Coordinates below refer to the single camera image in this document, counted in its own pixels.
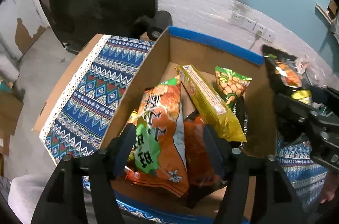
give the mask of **flower graphic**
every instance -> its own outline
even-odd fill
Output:
[[[169,181],[172,181],[174,183],[179,183],[180,180],[182,179],[182,176],[177,175],[177,173],[178,173],[177,169],[173,172],[169,170],[167,173],[171,176]]]

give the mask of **brown patch on wall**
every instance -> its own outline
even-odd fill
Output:
[[[46,30],[45,27],[39,26],[36,34],[31,37],[25,25],[22,23],[22,19],[18,18],[17,30],[15,32],[15,43],[18,46],[22,54],[25,54],[31,45],[41,36]]]

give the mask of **blue patterned fabric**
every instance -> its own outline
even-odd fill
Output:
[[[283,148],[280,145],[278,139],[276,159],[305,207],[320,194],[328,170],[310,159],[312,148],[309,141]]]
[[[58,163],[65,154],[93,154],[126,88],[153,42],[110,37],[56,117],[45,145]]]

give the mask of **green snack bag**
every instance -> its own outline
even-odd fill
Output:
[[[240,75],[231,69],[218,66],[215,67],[215,79],[221,97],[231,109],[252,80],[252,78]]]

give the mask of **open cardboard box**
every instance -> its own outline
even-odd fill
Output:
[[[40,131],[61,92],[77,71],[81,62],[99,41],[96,35],[87,47],[75,58],[46,101],[35,126]],[[215,86],[215,66],[230,68],[237,73],[252,77],[245,92],[245,107],[248,113],[248,136],[244,152],[251,156],[264,157],[275,154],[276,126],[272,108],[273,94],[270,89],[263,58],[251,51],[226,41],[177,27],[170,27],[159,37],[147,58],[121,99],[118,110],[106,131],[102,147],[106,147],[126,124],[130,113],[139,107],[144,90],[176,75],[177,65],[194,65],[205,79]],[[184,117],[193,111],[185,90],[182,91]],[[215,217],[226,188],[202,199],[194,209],[185,207],[179,199],[154,188],[131,184],[118,178],[111,182],[112,188],[123,196],[166,211],[195,216]],[[250,179],[245,216],[250,217],[254,199],[255,179]]]

